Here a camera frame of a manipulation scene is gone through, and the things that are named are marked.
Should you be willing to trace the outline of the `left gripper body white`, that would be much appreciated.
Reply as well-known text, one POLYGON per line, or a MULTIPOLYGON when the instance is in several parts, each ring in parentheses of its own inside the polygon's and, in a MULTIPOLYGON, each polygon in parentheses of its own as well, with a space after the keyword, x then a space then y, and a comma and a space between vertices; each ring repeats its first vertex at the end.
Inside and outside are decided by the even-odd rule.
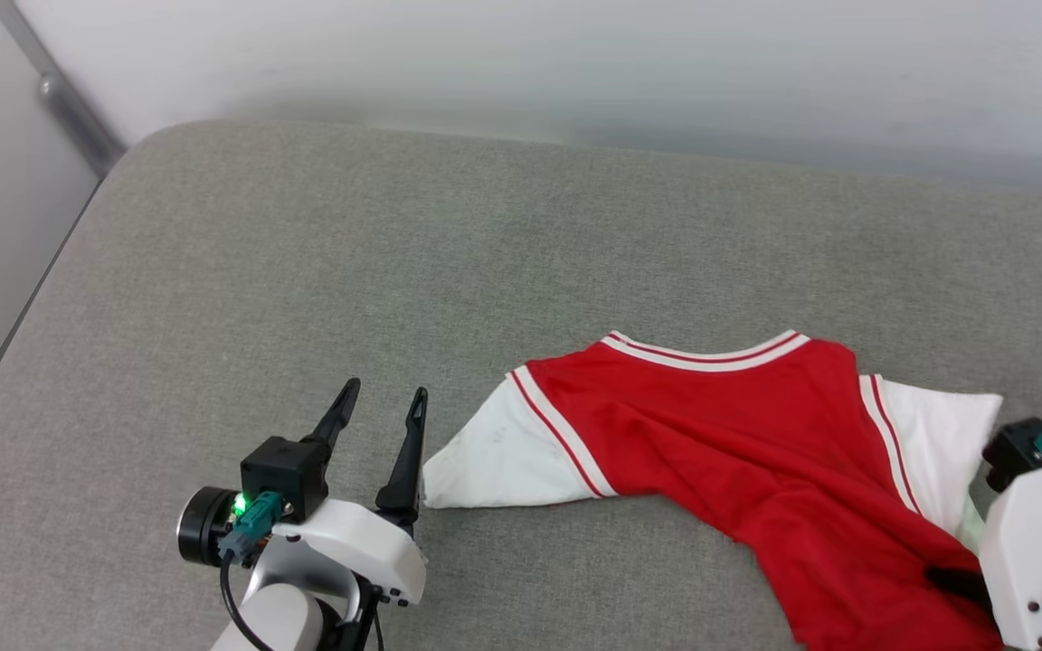
POLYGON ((207 486, 179 515, 179 553, 220 570, 233 626, 369 627, 382 603, 422 600, 425 556, 403 529, 346 500, 294 514, 277 492, 207 486))

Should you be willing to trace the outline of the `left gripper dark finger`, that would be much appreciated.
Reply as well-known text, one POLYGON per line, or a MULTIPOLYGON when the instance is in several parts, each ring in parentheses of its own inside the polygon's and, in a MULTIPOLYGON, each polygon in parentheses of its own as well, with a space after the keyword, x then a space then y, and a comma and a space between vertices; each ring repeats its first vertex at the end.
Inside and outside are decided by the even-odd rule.
POLYGON ((414 533, 414 525, 421 514, 423 432, 427 408, 429 392, 425 387, 419 387, 414 393, 405 417, 405 436, 400 453, 394 461, 388 482, 377 491, 375 498, 376 514, 403 529, 406 534, 414 533))
POLYGON ((313 431, 302 439, 302 442, 313 446, 322 464, 331 460, 339 434, 350 424, 361 386, 363 381, 359 378, 348 379, 313 431))

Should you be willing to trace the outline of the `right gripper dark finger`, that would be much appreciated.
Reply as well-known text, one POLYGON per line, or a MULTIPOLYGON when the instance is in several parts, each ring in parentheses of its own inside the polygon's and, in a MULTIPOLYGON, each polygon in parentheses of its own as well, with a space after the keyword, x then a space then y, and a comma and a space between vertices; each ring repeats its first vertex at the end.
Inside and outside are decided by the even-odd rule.
POLYGON ((979 607, 991 606, 987 581, 979 571, 968 571, 946 566, 927 566, 924 576, 935 589, 951 594, 979 607))

